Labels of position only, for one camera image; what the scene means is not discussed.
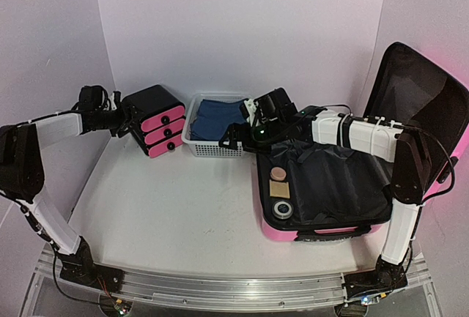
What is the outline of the blue item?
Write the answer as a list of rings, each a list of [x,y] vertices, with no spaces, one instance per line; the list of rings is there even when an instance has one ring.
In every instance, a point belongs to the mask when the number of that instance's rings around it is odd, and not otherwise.
[[[221,102],[203,99],[191,123],[191,140],[219,141],[231,124],[245,123],[240,110],[242,105],[243,100]]]

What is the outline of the white plastic mesh basket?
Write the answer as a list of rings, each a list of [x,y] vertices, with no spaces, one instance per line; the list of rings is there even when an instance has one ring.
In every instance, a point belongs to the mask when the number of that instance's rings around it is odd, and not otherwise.
[[[186,109],[185,124],[182,129],[182,142],[190,149],[195,157],[218,157],[218,158],[236,158],[244,157],[241,142],[236,149],[225,149],[218,145],[217,141],[195,141],[191,139],[191,125],[196,120],[196,113],[202,100],[215,100],[220,102],[237,102],[251,98],[245,93],[234,92],[205,92],[195,94]]]

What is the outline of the black pink drawer organizer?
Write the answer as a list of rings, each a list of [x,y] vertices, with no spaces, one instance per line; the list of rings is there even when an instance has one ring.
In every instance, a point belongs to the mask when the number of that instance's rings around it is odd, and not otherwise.
[[[156,158],[182,145],[185,105],[161,85],[126,96],[127,127],[146,156]]]

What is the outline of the pink hard-shell suitcase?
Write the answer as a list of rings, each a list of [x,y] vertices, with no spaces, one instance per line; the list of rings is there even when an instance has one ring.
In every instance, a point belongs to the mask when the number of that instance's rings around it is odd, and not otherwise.
[[[395,42],[383,55],[366,109],[428,132],[432,162],[427,193],[436,193],[468,148],[468,89],[411,47]],[[373,232],[389,221],[392,164],[362,152],[300,141],[276,144],[256,158],[261,224],[277,242],[328,241]],[[290,198],[269,194],[270,170],[287,172]],[[288,220],[273,204],[289,201]]]

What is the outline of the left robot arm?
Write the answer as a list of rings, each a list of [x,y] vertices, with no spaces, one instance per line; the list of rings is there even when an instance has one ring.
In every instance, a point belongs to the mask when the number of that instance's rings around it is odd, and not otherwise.
[[[1,127],[1,196],[17,204],[32,230],[51,246],[62,262],[61,279],[112,293],[121,289],[124,272],[95,263],[88,242],[54,206],[45,187],[41,152],[97,130],[117,136],[126,121],[120,92],[84,86],[68,111]]]

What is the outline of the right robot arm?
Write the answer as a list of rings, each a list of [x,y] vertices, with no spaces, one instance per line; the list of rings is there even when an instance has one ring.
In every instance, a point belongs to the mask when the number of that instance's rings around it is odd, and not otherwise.
[[[367,234],[387,220],[374,269],[345,275],[343,286],[348,300],[362,302],[404,288],[433,162],[449,158],[443,143],[417,121],[360,117],[341,106],[297,109],[281,88],[240,110],[243,121],[218,144],[256,155],[264,221],[298,241],[321,241]]]

